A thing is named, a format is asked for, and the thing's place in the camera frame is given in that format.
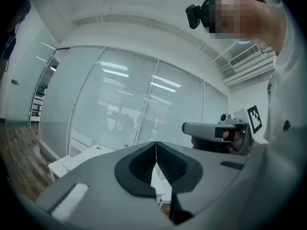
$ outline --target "white desk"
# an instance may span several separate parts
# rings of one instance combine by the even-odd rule
[[[53,182],[56,181],[55,176],[57,176],[58,178],[61,178],[68,172],[67,168],[63,164],[70,160],[72,160],[72,158],[70,156],[66,156],[48,165]]]
[[[63,165],[67,168],[68,171],[71,171],[77,166],[79,166],[80,164],[82,164],[83,162],[93,157],[96,157],[102,154],[106,154],[109,152],[113,152],[113,151],[114,150],[109,149],[109,148],[104,148],[100,145],[94,145],[94,146],[91,146],[89,149],[85,150],[84,152],[79,153],[77,156],[73,157],[72,159],[65,161]]]
[[[157,195],[157,204],[159,204],[161,197],[165,194],[165,189],[155,168],[153,169],[151,186],[155,188],[155,194]]]

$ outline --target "ceiling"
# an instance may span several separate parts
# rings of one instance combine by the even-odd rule
[[[199,26],[190,29],[185,8],[204,0],[51,0],[69,28],[86,23],[137,23],[174,34],[212,58],[225,78],[234,71],[227,63],[255,42],[239,45],[232,39],[215,39]]]

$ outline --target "ceiling light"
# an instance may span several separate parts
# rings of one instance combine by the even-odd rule
[[[124,73],[117,72],[117,71],[110,71],[110,70],[107,70],[107,69],[103,69],[103,71],[104,71],[104,72],[108,72],[108,73],[112,73],[112,74],[116,74],[116,75],[120,75],[120,76],[123,76],[123,77],[126,77],[126,78],[129,77],[128,74],[124,74]]]
[[[154,96],[153,94],[150,94],[150,96],[153,97],[153,98],[155,98],[155,99],[157,99],[157,100],[159,100],[159,101],[162,101],[162,102],[166,102],[166,103],[168,103],[168,104],[171,104],[171,102],[167,102],[167,101],[165,101],[165,100],[162,99],[162,98],[159,98],[159,97]]]
[[[163,85],[157,84],[157,83],[155,83],[155,82],[151,82],[151,84],[152,84],[153,86],[157,86],[157,87],[159,87],[159,88],[162,88],[162,89],[165,89],[165,90],[168,90],[168,91],[171,91],[171,92],[176,92],[176,90],[170,89],[170,88],[168,88],[168,87],[165,87],[165,86],[163,86]]]
[[[172,82],[172,81],[169,81],[169,80],[166,80],[166,79],[157,77],[157,76],[155,76],[154,78],[155,78],[155,79],[159,79],[159,80],[161,80],[161,81],[163,81],[163,82],[165,82],[165,83],[171,84],[171,85],[173,85],[173,86],[175,86],[175,87],[177,87],[177,88],[180,88],[180,87],[181,87],[181,85],[178,84],[178,83],[175,83],[175,82]]]
[[[127,67],[124,67],[124,66],[121,66],[121,65],[116,65],[116,64],[113,64],[113,63],[108,63],[108,62],[101,61],[100,64],[103,65],[103,66],[118,68],[118,69],[122,69],[122,70],[125,70],[125,71],[128,70]]]

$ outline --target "metal frame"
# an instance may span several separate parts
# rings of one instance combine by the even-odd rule
[[[149,89],[148,89],[148,92],[147,92],[147,95],[146,95],[146,100],[145,100],[144,107],[143,107],[143,110],[142,110],[140,123],[139,123],[138,130],[137,130],[135,138],[134,138],[134,143],[133,143],[134,145],[136,145],[138,143],[138,140],[139,140],[140,131],[141,131],[141,127],[142,127],[142,124],[143,124],[144,115],[145,115],[145,111],[146,111],[146,107],[147,107],[147,103],[148,103],[148,98],[149,98],[150,92],[152,90],[154,77],[155,77],[155,74],[157,72],[159,63],[160,63],[160,60],[158,59],[157,64],[155,65],[155,69],[153,71],[152,80],[150,82]]]
[[[69,120],[68,120],[68,127],[67,127],[68,130],[67,130],[67,135],[66,135],[66,145],[67,145],[67,147],[66,147],[66,155],[69,154],[69,146],[70,146],[70,139],[69,139],[69,138],[70,138],[70,135],[71,135],[71,120],[72,120],[73,115],[74,115],[75,106],[76,106],[76,104],[77,104],[77,102],[78,102],[78,97],[79,97],[79,95],[80,95],[80,92],[81,92],[82,88],[84,87],[84,83],[85,83],[86,79],[88,78],[90,72],[91,72],[92,69],[94,68],[94,65],[95,65],[96,61],[100,58],[100,56],[103,54],[103,52],[104,52],[105,49],[106,49],[106,47],[104,47],[104,48],[102,48],[102,47],[95,47],[95,48],[101,48],[102,51],[101,51],[101,53],[98,55],[98,57],[95,59],[95,61],[93,62],[91,68],[89,69],[89,71],[87,72],[86,76],[84,77],[83,82],[82,82],[82,84],[81,84],[81,86],[80,86],[80,88],[79,88],[79,91],[77,92],[76,98],[75,98],[74,102],[72,103],[71,115],[70,115],[70,118],[69,118]]]
[[[63,57],[63,59],[61,60],[61,62],[59,62],[59,64],[58,64],[58,66],[57,66],[57,69],[60,67],[60,65],[61,65],[61,63],[63,62],[63,60],[65,59],[65,57],[67,56],[67,54],[69,53],[69,51],[72,49],[72,47],[66,52],[66,54],[64,55],[64,57]],[[54,75],[56,75],[57,74],[57,71],[55,71],[55,73],[53,73],[53,75],[52,75],[52,77],[51,77],[51,79],[50,79],[50,82],[49,82],[49,86],[50,86],[50,84],[52,83],[52,80],[53,80],[53,77],[54,77]],[[40,116],[41,116],[41,118],[42,118],[42,115],[43,115],[43,110],[44,110],[44,102],[45,101],[43,101],[43,105],[42,105],[42,111],[40,112]],[[40,128],[41,128],[41,119],[39,120],[39,124],[38,124],[38,140],[39,141],[41,141],[41,138],[40,138]]]

